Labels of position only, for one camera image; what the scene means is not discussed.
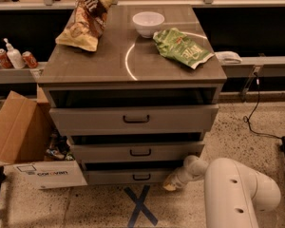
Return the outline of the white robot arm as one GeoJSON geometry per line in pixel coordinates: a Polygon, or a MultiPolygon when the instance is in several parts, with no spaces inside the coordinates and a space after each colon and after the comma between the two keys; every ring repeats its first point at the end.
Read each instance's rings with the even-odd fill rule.
{"type": "Polygon", "coordinates": [[[208,163],[190,155],[165,179],[163,188],[176,191],[200,180],[204,180],[207,228],[258,228],[255,211],[272,211],[281,200],[273,179],[228,158],[208,163]]]}

